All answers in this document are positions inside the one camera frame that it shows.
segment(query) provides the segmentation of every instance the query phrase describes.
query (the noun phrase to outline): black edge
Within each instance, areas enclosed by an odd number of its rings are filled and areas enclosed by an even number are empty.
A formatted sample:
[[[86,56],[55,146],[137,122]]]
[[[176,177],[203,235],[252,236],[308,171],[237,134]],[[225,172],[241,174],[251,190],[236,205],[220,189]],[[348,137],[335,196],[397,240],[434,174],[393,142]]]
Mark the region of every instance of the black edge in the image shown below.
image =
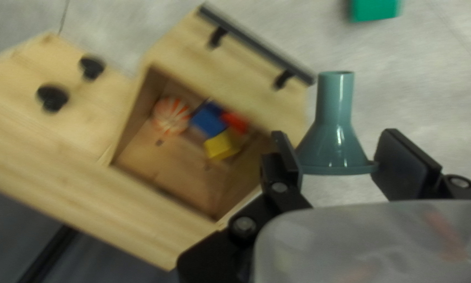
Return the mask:
[[[62,226],[19,279],[18,283],[42,282],[78,233],[73,228]]]

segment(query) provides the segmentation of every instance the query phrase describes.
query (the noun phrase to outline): orange and white ball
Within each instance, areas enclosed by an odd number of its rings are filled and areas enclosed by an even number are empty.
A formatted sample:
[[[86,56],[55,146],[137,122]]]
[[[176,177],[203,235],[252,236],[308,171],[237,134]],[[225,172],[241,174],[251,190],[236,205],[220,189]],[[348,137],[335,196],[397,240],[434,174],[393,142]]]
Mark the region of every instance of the orange and white ball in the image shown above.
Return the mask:
[[[191,111],[181,99],[166,97],[153,107],[153,125],[164,135],[177,135],[188,128]]]

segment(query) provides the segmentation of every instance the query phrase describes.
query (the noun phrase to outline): blue block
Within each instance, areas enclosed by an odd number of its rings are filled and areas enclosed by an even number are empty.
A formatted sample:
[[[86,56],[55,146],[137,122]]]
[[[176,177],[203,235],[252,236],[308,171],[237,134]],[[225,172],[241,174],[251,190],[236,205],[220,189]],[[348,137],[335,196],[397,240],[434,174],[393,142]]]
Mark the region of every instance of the blue block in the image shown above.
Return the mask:
[[[223,108],[221,108],[218,104],[210,101],[204,105],[204,108],[209,110],[211,113],[215,114],[217,117],[221,116],[223,113]]]
[[[207,108],[202,108],[195,113],[190,119],[190,124],[200,128],[208,138],[217,136],[227,128],[226,124]]]

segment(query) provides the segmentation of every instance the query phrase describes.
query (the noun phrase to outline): black handle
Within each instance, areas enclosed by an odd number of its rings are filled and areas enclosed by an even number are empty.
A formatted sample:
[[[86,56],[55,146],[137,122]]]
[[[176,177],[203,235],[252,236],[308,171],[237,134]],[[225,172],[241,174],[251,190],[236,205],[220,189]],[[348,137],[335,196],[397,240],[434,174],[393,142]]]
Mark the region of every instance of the black handle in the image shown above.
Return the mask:
[[[69,100],[65,90],[49,85],[40,87],[37,96],[43,102],[43,109],[49,112],[58,112]]]
[[[95,80],[104,72],[106,64],[99,58],[84,56],[79,62],[83,69],[83,77],[87,80]]]

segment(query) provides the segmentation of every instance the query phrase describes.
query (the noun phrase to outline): plastic container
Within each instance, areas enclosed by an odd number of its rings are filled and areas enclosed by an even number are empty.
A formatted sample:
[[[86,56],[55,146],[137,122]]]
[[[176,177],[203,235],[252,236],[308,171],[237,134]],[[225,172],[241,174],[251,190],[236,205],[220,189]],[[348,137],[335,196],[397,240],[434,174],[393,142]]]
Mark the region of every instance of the plastic container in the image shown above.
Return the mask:
[[[255,283],[471,282],[471,201],[294,211],[260,232]]]

